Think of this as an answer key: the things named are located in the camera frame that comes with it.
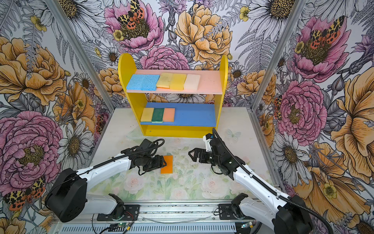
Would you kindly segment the pale pink sponge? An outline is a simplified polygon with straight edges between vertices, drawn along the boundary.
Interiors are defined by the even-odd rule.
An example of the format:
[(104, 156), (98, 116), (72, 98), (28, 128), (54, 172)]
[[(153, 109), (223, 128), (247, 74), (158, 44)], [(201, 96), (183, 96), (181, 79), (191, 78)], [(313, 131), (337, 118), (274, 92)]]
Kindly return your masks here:
[(184, 83), (184, 90), (197, 91), (199, 87), (200, 78), (201, 76), (198, 74), (187, 74)]

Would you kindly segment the peach pink sponge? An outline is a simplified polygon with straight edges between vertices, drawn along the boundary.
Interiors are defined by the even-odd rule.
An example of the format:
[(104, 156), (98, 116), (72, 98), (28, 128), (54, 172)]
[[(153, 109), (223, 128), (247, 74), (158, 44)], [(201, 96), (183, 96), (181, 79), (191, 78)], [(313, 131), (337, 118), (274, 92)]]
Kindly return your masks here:
[(174, 122), (175, 118), (175, 109), (174, 108), (165, 108), (163, 113), (163, 122)]

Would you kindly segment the orange sponge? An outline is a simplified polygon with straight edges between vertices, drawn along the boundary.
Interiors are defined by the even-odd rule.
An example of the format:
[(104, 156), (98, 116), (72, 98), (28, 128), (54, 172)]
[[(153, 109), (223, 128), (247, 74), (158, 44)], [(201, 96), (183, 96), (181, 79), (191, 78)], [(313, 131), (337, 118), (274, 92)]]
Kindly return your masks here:
[(161, 169), (162, 175), (172, 174), (173, 173), (173, 156), (168, 155), (164, 156), (164, 161), (166, 165)]

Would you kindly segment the dull yellow sponge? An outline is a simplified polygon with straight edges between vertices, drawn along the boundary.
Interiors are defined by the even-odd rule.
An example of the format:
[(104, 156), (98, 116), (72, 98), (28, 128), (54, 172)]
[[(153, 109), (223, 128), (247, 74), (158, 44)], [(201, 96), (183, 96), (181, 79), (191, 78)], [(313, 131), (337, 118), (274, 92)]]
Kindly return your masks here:
[(156, 87), (169, 89), (172, 78), (173, 78), (173, 73), (166, 73), (166, 72), (161, 73), (158, 79), (158, 82), (156, 84)]

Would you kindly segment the dark green scouring pad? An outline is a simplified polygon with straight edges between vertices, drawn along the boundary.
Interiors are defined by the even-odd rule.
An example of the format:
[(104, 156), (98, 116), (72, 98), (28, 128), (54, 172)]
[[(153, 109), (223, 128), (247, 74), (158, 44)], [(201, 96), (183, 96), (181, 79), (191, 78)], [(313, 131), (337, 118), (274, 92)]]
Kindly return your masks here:
[(152, 115), (152, 123), (163, 123), (164, 108), (154, 108)]

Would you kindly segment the yellow sponge with green back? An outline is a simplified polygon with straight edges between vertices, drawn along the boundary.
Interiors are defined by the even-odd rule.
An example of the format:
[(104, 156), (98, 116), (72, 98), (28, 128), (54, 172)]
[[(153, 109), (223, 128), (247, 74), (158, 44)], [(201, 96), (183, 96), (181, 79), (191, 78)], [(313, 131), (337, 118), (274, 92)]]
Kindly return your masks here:
[(153, 118), (153, 112), (154, 112), (154, 108), (148, 108), (148, 107), (144, 108), (142, 115), (141, 115), (140, 122), (151, 122)]

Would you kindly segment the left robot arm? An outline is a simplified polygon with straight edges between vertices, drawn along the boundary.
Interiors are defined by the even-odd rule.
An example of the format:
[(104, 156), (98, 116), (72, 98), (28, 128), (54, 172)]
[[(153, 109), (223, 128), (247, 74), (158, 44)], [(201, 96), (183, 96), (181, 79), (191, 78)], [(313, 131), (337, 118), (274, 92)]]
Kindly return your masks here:
[(125, 214), (124, 201), (117, 195), (89, 195), (88, 192), (104, 180), (135, 167), (145, 173), (164, 168), (163, 156), (150, 156), (149, 152), (127, 150), (115, 157), (84, 169), (63, 170), (45, 199), (45, 205), (61, 222), (69, 222), (79, 215), (103, 214), (114, 220)]

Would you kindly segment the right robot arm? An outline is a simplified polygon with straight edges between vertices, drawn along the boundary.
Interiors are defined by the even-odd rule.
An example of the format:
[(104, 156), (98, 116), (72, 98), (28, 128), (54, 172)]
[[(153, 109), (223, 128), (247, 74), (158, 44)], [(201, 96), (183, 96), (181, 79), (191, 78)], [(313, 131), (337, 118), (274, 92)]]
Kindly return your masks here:
[(247, 195), (234, 201), (238, 214), (249, 216), (276, 234), (309, 234), (313, 230), (310, 214), (301, 208), (300, 198), (290, 198), (286, 193), (274, 188), (234, 156), (218, 139), (205, 141), (206, 148), (189, 151), (194, 162), (217, 166), (221, 173), (244, 186), (260, 201), (256, 202)]

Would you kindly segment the blue cellulose sponge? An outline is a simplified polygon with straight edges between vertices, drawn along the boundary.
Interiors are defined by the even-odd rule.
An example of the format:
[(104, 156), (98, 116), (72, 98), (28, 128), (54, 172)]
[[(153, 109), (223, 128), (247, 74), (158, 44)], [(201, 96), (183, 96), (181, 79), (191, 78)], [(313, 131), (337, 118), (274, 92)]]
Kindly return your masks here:
[(126, 89), (127, 90), (143, 90), (143, 83), (145, 81), (146, 75), (143, 74), (133, 74), (130, 78)]
[(160, 75), (142, 75), (142, 91), (156, 91)]

